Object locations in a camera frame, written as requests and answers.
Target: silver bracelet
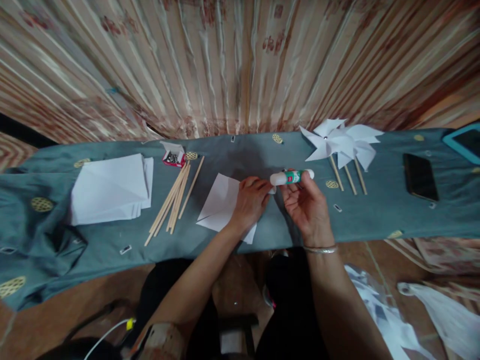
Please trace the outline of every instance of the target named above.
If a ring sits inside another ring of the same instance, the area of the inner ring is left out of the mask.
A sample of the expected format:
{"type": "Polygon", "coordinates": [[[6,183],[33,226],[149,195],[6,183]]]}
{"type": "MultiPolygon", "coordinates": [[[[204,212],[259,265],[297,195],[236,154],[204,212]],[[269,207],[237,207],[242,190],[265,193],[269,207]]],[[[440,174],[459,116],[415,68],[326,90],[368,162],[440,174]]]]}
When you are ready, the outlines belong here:
{"type": "Polygon", "coordinates": [[[303,247],[306,252],[314,253],[314,254],[333,254],[337,252],[337,245],[333,245],[330,247],[303,247]]]}

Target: teal tablecloth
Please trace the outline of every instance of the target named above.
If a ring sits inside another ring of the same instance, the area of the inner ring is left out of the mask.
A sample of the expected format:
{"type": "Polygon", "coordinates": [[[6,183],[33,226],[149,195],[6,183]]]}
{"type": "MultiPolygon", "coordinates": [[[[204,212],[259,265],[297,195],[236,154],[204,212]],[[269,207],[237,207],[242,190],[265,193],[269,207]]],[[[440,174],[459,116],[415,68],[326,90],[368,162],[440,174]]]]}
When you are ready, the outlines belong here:
{"type": "MultiPolygon", "coordinates": [[[[403,238],[480,237],[480,174],[473,164],[441,142],[444,132],[395,131],[379,137],[381,143],[372,145],[376,158],[363,174],[368,195],[361,190],[353,163],[349,166],[357,196],[344,170],[340,175],[345,191],[326,186],[327,181],[335,180],[332,166],[328,159],[305,162],[314,148],[300,132],[281,133],[283,144],[274,142],[271,133],[237,135],[234,142],[229,135],[172,140],[186,151],[205,155],[205,160],[174,234],[162,229],[148,247],[144,243],[150,226],[179,173],[178,168],[162,164],[164,148],[159,141],[80,143],[41,149],[21,167],[0,175],[0,248],[16,249],[13,254],[0,253],[0,284],[18,278],[17,288],[22,285],[16,292],[10,290],[13,293],[3,300],[21,310],[95,277],[171,258],[194,258],[215,235],[195,222],[218,173],[238,180],[250,175],[268,179],[283,168],[313,169],[314,180],[327,197],[338,242],[384,239],[396,231],[401,231],[403,238]],[[422,135],[424,141],[415,140],[415,135],[422,135]],[[142,210],[133,220],[76,228],[62,225],[70,190],[80,171],[74,166],[76,162],[136,153],[154,157],[151,208],[142,210]],[[407,193],[403,153],[430,159],[440,197],[434,209],[429,201],[407,193]],[[30,204],[34,197],[50,199],[53,210],[34,211],[30,204]],[[334,204],[342,212],[335,210],[334,204]],[[132,250],[120,255],[128,245],[132,250]]],[[[188,183],[199,162],[192,163],[188,183]]],[[[237,251],[258,252],[300,243],[279,192],[258,222],[253,244],[242,243],[237,251]]]]}

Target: bamboo skewer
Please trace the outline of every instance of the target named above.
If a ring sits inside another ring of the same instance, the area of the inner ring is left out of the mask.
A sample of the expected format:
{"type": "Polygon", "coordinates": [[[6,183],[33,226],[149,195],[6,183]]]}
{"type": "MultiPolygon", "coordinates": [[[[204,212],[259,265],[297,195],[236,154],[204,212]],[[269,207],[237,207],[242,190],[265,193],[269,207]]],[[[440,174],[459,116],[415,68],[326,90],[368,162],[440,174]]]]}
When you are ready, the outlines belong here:
{"type": "Polygon", "coordinates": [[[157,234],[159,233],[160,229],[162,228],[162,225],[163,225],[165,219],[167,218],[167,214],[168,214],[168,212],[169,212],[169,210],[170,210],[170,207],[172,206],[173,202],[174,202],[174,198],[172,197],[172,198],[170,199],[170,203],[168,204],[168,210],[165,211],[165,213],[164,213],[163,216],[161,217],[161,221],[160,221],[160,223],[158,224],[158,226],[157,226],[157,228],[156,228],[156,230],[155,230],[155,233],[153,234],[153,237],[156,237],[157,234]]]}
{"type": "Polygon", "coordinates": [[[160,226],[158,226],[158,224],[162,218],[165,219],[164,215],[166,215],[170,209],[172,199],[174,197],[174,194],[176,194],[177,192],[177,188],[180,184],[180,181],[183,179],[184,172],[185,172],[185,168],[182,168],[175,182],[173,183],[173,186],[171,187],[170,192],[168,193],[168,196],[165,199],[165,202],[163,203],[160,211],[158,212],[158,215],[156,216],[155,221],[151,225],[151,228],[149,230],[150,234],[148,235],[148,238],[146,239],[144,246],[147,246],[150,243],[150,240],[152,239],[153,236],[157,236],[158,229],[162,226],[163,220],[161,221],[160,226]]]}
{"type": "Polygon", "coordinates": [[[180,220],[182,218],[182,215],[184,214],[185,206],[187,206],[187,201],[190,198],[190,194],[192,193],[192,189],[194,188],[195,182],[197,181],[197,177],[199,176],[200,168],[202,167],[202,164],[204,163],[205,156],[201,157],[200,165],[198,165],[198,169],[196,170],[195,177],[193,178],[193,181],[191,182],[190,189],[188,190],[188,193],[185,198],[185,202],[183,203],[183,207],[181,208],[180,215],[178,216],[178,219],[180,220]]]}
{"type": "Polygon", "coordinates": [[[184,169],[182,168],[182,169],[180,170],[180,173],[178,174],[175,182],[173,183],[173,185],[172,185],[172,187],[171,187],[171,190],[170,190],[170,192],[168,193],[168,196],[167,196],[166,199],[165,199],[165,202],[163,203],[160,211],[158,212],[158,215],[156,216],[155,221],[154,221],[153,224],[151,225],[151,228],[150,228],[150,230],[148,231],[149,233],[152,233],[152,232],[155,231],[155,228],[157,227],[157,224],[159,223],[160,218],[161,218],[162,215],[163,215],[163,212],[164,212],[165,209],[167,208],[167,205],[168,205],[170,199],[171,199],[171,198],[174,196],[174,194],[175,194],[175,188],[178,186],[178,183],[180,182],[180,179],[182,179],[183,173],[184,173],[184,169]]]}
{"type": "Polygon", "coordinates": [[[188,168],[186,169],[185,177],[183,183],[181,184],[180,192],[178,193],[178,204],[175,206],[175,211],[172,209],[173,214],[173,222],[171,225],[170,235],[174,233],[175,224],[177,223],[177,218],[179,216],[180,205],[182,204],[182,198],[184,197],[185,187],[187,186],[187,181],[189,179],[190,174],[190,164],[188,164],[188,168]]]}
{"type": "Polygon", "coordinates": [[[365,186],[365,181],[364,177],[362,176],[362,170],[360,169],[359,162],[357,161],[356,157],[353,160],[355,161],[356,172],[358,173],[358,178],[360,179],[361,188],[363,189],[363,193],[367,195],[367,187],[365,186]]]}
{"type": "Polygon", "coordinates": [[[183,178],[181,179],[180,185],[178,186],[177,193],[175,194],[175,200],[173,201],[173,205],[171,207],[170,218],[168,219],[168,225],[166,226],[166,232],[168,233],[169,229],[172,228],[172,225],[175,220],[175,209],[179,207],[180,199],[180,191],[182,190],[182,186],[184,186],[184,182],[186,181],[186,174],[190,170],[190,161],[185,166],[185,172],[183,173],[183,178]]]}
{"type": "Polygon", "coordinates": [[[342,184],[342,180],[340,180],[339,171],[337,170],[337,165],[335,165],[335,160],[334,160],[332,155],[330,155],[330,161],[331,161],[331,165],[333,166],[333,171],[335,172],[336,181],[338,182],[338,186],[340,186],[340,190],[344,191],[344,186],[342,184]]]}
{"type": "MultiPolygon", "coordinates": [[[[171,208],[174,209],[175,208],[175,205],[177,204],[177,198],[179,197],[179,189],[180,187],[182,186],[182,183],[180,183],[180,185],[177,187],[176,189],[176,193],[175,193],[175,196],[173,197],[173,201],[171,202],[171,208]]],[[[166,224],[166,232],[168,233],[169,232],[169,229],[170,229],[170,226],[172,226],[172,219],[173,219],[173,213],[171,212],[170,213],[170,217],[168,218],[168,223],[166,224]]]]}
{"type": "Polygon", "coordinates": [[[352,177],[350,176],[350,171],[347,165],[345,165],[346,176],[348,177],[348,181],[350,182],[351,189],[353,190],[353,194],[357,195],[357,189],[355,188],[354,182],[352,181],[352,177]]]}

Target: person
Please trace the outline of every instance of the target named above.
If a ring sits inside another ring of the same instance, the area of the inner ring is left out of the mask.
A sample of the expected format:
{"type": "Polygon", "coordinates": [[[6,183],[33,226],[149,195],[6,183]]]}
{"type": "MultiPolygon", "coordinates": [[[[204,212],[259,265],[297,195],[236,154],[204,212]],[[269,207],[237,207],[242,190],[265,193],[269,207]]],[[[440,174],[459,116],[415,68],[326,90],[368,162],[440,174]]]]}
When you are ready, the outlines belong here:
{"type": "MultiPolygon", "coordinates": [[[[279,187],[304,246],[280,252],[267,266],[265,284],[275,308],[255,358],[391,359],[336,251],[325,196],[307,171],[300,185],[279,187]]],[[[143,286],[125,357],[225,358],[212,287],[237,244],[260,219],[271,188],[267,180],[246,178],[231,220],[194,261],[156,264],[143,286]]]]}

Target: black phone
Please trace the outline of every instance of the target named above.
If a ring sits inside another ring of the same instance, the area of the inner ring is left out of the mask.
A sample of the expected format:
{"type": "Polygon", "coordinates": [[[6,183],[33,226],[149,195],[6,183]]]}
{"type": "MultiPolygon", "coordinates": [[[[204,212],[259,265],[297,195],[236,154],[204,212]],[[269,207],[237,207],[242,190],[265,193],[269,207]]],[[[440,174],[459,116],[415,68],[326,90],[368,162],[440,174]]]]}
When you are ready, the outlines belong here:
{"type": "Polygon", "coordinates": [[[408,192],[422,199],[439,201],[430,161],[420,156],[403,154],[403,165],[408,192]]]}

